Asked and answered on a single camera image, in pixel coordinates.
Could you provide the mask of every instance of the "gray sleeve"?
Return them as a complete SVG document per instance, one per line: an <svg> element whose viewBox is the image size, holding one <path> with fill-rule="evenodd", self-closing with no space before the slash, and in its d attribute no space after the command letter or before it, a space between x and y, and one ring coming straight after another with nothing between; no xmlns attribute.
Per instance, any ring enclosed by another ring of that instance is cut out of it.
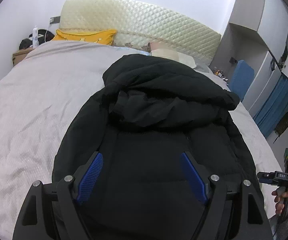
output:
<svg viewBox="0 0 288 240"><path fill-rule="evenodd" d="M283 221L276 226L278 215L274 215L269 219L272 234L275 233L274 240L285 240L288 236L288 213Z"/></svg>

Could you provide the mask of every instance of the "blue cushion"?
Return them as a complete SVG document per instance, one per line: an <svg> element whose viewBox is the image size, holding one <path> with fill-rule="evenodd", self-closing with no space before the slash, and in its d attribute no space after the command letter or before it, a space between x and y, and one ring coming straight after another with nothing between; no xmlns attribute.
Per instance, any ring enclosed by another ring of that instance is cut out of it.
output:
<svg viewBox="0 0 288 240"><path fill-rule="evenodd" d="M228 88L236 93L242 102L244 96L250 87L254 78L254 69L252 69L244 60L237 63Z"/></svg>

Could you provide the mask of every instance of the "white bedsheet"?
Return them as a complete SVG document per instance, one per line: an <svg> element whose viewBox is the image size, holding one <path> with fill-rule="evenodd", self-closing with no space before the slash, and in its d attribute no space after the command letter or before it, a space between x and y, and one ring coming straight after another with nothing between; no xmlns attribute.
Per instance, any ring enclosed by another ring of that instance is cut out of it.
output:
<svg viewBox="0 0 288 240"><path fill-rule="evenodd" d="M0 238L12 239L23 200L33 181L51 182L54 157L81 106L104 87L104 71L135 49L78 41L52 41L28 54L0 81ZM227 89L213 74L203 73ZM256 124L240 103L231 116L258 171L280 170ZM268 216L270 186L262 188Z"/></svg>

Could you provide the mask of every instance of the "mattress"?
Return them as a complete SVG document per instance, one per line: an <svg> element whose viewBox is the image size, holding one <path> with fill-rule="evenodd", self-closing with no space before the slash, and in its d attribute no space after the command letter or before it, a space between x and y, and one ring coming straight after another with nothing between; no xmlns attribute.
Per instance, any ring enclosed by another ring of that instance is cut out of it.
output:
<svg viewBox="0 0 288 240"><path fill-rule="evenodd" d="M123 55L145 52L80 41L52 41L28 54L0 81L0 238L12 239L17 215L33 181L51 182L54 157L82 105L104 87L102 75ZM228 89L225 82L203 73ZM230 112L257 171L280 170L268 143L240 103ZM274 187L262 187L275 213Z"/></svg>
<svg viewBox="0 0 288 240"><path fill-rule="evenodd" d="M183 14L134 0L67 0L59 28L77 32L116 29L116 46L145 50L150 41L162 41L207 65L221 38Z"/></svg>

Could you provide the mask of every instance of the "pillow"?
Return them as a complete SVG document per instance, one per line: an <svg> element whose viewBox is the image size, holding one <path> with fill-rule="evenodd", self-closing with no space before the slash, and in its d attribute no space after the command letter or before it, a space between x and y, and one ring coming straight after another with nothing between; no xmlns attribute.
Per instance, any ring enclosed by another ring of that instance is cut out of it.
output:
<svg viewBox="0 0 288 240"><path fill-rule="evenodd" d="M151 51L151 53L152 56L172 59L193 69L196 67L192 56L177 52L172 49L154 49Z"/></svg>
<svg viewBox="0 0 288 240"><path fill-rule="evenodd" d="M113 42L113 36L117 30L105 30L105 31L94 31L94 32L71 32L65 33L61 30L56 30L56 36L52 41L87 41L96 42L104 45L111 45Z"/></svg>

